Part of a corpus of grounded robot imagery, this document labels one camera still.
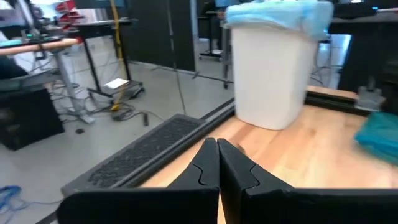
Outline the red plastic bins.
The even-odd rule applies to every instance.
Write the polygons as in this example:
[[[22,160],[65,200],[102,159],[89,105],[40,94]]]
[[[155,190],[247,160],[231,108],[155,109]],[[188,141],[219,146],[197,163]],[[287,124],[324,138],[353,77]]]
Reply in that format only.
[[[55,10],[59,13],[59,16],[55,20],[59,26],[62,26],[64,31],[73,30],[74,24],[84,18],[84,16],[77,11],[75,0],[62,0],[55,5]]]

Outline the white paper pad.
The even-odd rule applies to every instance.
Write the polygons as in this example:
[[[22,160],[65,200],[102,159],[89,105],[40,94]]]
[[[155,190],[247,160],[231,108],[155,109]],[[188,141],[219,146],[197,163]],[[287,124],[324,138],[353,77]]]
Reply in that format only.
[[[111,80],[109,82],[107,82],[104,87],[108,88],[108,89],[118,89],[124,85],[127,85],[129,83],[129,80],[123,79],[123,78],[116,78],[114,80]]]

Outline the teal trash bag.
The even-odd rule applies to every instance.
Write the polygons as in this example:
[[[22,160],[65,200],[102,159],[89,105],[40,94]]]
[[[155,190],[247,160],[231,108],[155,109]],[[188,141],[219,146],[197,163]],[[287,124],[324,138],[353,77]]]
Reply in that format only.
[[[368,153],[398,166],[398,116],[372,112],[354,135],[354,140]]]

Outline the wooden top desk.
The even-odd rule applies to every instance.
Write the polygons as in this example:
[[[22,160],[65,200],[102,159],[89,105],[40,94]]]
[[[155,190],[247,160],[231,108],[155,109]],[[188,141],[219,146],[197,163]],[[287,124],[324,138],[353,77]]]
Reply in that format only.
[[[93,124],[95,119],[88,115],[86,109],[78,103],[78,98],[76,97],[75,91],[73,89],[72,82],[68,76],[68,72],[62,60],[62,51],[66,48],[76,45],[78,43],[77,39],[64,38],[55,42],[44,42],[40,44],[32,45],[21,45],[21,46],[7,46],[0,48],[0,56],[17,55],[27,52],[51,52],[53,58],[57,63],[57,68],[52,70],[44,71],[42,73],[29,74],[22,77],[0,79],[0,90],[18,90],[21,91],[26,88],[33,88],[41,86],[45,83],[54,82],[56,80],[61,80],[68,93],[68,97],[72,103],[73,110],[70,114],[76,116],[78,119],[82,120],[87,124]]]

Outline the black cabinet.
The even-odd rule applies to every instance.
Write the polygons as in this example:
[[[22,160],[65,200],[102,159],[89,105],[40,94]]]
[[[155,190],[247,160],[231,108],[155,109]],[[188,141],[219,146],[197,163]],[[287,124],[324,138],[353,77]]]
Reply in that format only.
[[[64,132],[46,89],[0,93],[0,144],[9,150],[17,151]]]

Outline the white plastic trash bin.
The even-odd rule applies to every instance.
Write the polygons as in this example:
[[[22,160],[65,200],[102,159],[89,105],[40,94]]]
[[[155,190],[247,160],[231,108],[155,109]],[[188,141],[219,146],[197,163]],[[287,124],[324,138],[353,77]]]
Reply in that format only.
[[[283,130],[303,109],[318,42],[276,26],[231,28],[235,112],[264,129]]]

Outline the black side desk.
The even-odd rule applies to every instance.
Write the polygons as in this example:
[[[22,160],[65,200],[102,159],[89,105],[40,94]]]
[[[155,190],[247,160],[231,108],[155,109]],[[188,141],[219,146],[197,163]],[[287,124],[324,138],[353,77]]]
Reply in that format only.
[[[382,88],[388,63],[398,59],[398,0],[330,1],[329,33],[351,36],[338,89]]]

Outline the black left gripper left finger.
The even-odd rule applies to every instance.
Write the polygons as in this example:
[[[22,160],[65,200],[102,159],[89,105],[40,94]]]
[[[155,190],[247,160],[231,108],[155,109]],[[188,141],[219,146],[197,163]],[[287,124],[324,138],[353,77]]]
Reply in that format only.
[[[58,224],[217,224],[220,154],[203,142],[185,170],[166,187],[86,190],[64,199]]]

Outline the light blue trash bag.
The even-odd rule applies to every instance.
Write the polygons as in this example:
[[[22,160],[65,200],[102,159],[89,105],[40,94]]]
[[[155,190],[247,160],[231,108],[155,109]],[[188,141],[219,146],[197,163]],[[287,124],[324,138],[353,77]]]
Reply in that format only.
[[[321,41],[328,35],[333,20],[334,5],[317,0],[253,0],[230,6],[225,19],[229,26],[243,24],[272,25],[299,31]]]

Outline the black partition curtain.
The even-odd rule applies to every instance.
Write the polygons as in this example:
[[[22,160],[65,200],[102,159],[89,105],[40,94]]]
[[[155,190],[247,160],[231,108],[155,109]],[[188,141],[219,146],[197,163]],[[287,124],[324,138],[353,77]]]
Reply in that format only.
[[[122,28],[127,58],[194,72],[191,0],[126,0],[132,24]]]

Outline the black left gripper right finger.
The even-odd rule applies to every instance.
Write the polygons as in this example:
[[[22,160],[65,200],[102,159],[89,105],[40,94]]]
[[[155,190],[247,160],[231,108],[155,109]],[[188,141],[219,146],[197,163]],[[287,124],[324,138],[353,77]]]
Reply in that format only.
[[[227,140],[218,147],[227,224],[398,224],[398,189],[297,188]]]

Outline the black perforated floor grate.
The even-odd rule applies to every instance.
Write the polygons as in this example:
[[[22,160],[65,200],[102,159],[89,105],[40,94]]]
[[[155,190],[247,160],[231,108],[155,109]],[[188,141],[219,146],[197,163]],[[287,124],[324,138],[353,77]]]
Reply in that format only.
[[[204,119],[176,114],[64,185],[60,191],[67,197],[82,190],[118,187],[204,123]]]

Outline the silver frame corner bracket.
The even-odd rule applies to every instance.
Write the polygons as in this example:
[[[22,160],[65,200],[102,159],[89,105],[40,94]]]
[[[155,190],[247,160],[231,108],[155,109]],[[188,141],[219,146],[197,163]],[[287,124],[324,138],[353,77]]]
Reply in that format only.
[[[365,86],[361,86],[355,107],[365,111],[380,111],[384,100],[381,89],[368,90]]]

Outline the black rolling cart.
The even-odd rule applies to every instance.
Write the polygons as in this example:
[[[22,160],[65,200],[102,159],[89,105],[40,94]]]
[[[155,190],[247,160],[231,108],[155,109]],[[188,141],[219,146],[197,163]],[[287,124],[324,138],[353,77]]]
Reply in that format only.
[[[126,93],[127,99],[135,99],[141,93],[145,92],[145,88],[142,82],[136,81],[132,79],[130,70],[129,70],[129,62],[126,58],[126,54],[124,52],[124,43],[121,36],[116,31],[116,26],[113,20],[107,21],[96,21],[96,22],[84,22],[77,23],[75,26],[78,28],[78,36],[82,39],[83,46],[85,49],[86,58],[88,59],[88,64],[90,66],[91,76],[94,80],[95,88],[89,88],[89,95],[93,96],[94,93],[105,96],[108,98],[112,98],[115,94],[119,93],[120,88],[111,90],[106,87],[101,87],[99,76],[97,75],[96,68],[94,65],[93,57],[91,55],[91,51],[89,49],[89,45],[87,43],[88,39],[95,37],[104,37],[110,36],[114,42],[114,49],[116,52],[117,58],[119,58],[122,62],[123,69],[126,74],[127,80],[129,83],[124,85],[124,92]]]

